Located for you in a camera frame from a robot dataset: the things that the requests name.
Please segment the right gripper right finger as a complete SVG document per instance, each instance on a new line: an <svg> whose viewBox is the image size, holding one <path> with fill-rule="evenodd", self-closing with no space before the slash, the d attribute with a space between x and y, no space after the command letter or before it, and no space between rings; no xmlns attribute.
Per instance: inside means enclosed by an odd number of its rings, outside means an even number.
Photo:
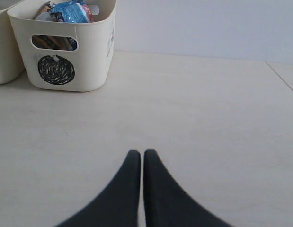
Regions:
<svg viewBox="0 0 293 227"><path fill-rule="evenodd" d="M148 227L230 227L175 181L154 149L144 153L143 199Z"/></svg>

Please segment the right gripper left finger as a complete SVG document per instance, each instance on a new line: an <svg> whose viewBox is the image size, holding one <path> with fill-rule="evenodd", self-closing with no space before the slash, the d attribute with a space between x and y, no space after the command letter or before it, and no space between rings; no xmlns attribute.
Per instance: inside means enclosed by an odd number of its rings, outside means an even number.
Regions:
<svg viewBox="0 0 293 227"><path fill-rule="evenodd" d="M59 227L137 227L141 154L130 150L103 191Z"/></svg>

